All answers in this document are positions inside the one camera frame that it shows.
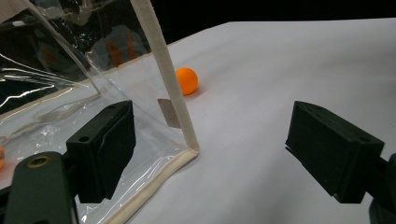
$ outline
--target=table surface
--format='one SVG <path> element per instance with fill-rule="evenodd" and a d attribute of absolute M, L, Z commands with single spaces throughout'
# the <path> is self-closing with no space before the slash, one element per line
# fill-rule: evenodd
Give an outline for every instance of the table surface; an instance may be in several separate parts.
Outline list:
<path fill-rule="evenodd" d="M 396 19 L 229 22 L 169 47 L 200 79 L 201 146 L 129 223 L 369 223 L 286 149 L 294 101 L 323 106 L 396 152 Z"/>

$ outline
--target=black object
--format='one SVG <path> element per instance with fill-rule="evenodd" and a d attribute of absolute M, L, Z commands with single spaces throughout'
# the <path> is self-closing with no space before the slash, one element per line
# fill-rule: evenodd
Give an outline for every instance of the black object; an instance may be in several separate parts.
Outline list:
<path fill-rule="evenodd" d="M 67 152 L 21 161 L 12 185 L 0 191 L 0 223 L 78 223 L 74 198 L 111 199 L 135 146 L 131 101 L 103 109 L 66 142 Z"/>
<path fill-rule="evenodd" d="M 381 140 L 323 107 L 295 102 L 286 145 L 339 203 L 361 203 L 367 191 L 371 223 L 396 223 L 396 154 L 380 158 Z"/>

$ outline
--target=transparent plastic sheet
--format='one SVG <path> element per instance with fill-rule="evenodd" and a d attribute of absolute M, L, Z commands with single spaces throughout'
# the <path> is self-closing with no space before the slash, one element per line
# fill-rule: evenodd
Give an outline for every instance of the transparent plastic sheet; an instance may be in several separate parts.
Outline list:
<path fill-rule="evenodd" d="M 20 28 L 34 26 L 29 31 L 33 40 L 27 45 L 41 38 L 42 43 L 31 47 L 39 69 L 34 67 L 33 73 L 10 76 L 2 63 L 0 78 L 5 82 L 16 78 L 22 83 L 53 85 L 56 91 L 23 102 L 12 109 L 19 113 L 2 119 L 2 135 L 9 129 L 20 129 L 19 125 L 29 124 L 29 128 L 17 134 L 8 133 L 0 143 L 6 149 L 0 187 L 11 184 L 13 169 L 19 161 L 43 151 L 65 153 L 65 141 L 100 110 L 132 99 L 136 147 L 112 199 L 86 204 L 76 198 L 81 223 L 102 223 L 188 147 L 182 131 L 166 124 L 158 100 L 169 100 L 169 94 L 129 1 L 32 2 L 34 5 L 25 2 L 24 10 L 2 22 L 2 28 L 7 27 L 2 32 L 18 36 Z M 20 43 L 19 39 L 8 42 Z M 1 49 L 7 47 L 3 43 L 0 42 Z M 29 64 L 32 60 L 22 60 L 20 54 L 6 57 L 5 61 L 7 68 L 11 67 L 9 62 L 17 62 L 11 68 L 32 67 Z M 32 102 L 35 106 L 26 106 Z"/>

